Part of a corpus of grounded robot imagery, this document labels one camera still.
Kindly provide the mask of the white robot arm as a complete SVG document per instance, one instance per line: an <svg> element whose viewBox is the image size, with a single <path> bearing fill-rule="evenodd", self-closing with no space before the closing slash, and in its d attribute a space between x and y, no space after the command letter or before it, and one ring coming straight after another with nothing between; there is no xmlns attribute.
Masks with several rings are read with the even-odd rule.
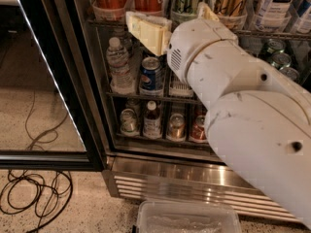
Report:
<svg viewBox="0 0 311 233"><path fill-rule="evenodd" d="M311 227L311 93L240 48L206 4L179 26L137 12L125 23L205 106L216 155Z"/></svg>

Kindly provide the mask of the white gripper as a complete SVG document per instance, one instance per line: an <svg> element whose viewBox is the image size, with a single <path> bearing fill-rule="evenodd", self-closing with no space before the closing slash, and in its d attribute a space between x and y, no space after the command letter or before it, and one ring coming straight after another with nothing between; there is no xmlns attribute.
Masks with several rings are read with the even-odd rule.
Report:
<svg viewBox="0 0 311 233"><path fill-rule="evenodd" d="M187 80L191 63L206 47L222 40L238 42L204 2L198 4L197 18L181 23L173 34L172 21L165 17L127 12L125 19L128 31L151 53L167 53L167 64L181 82Z"/></svg>

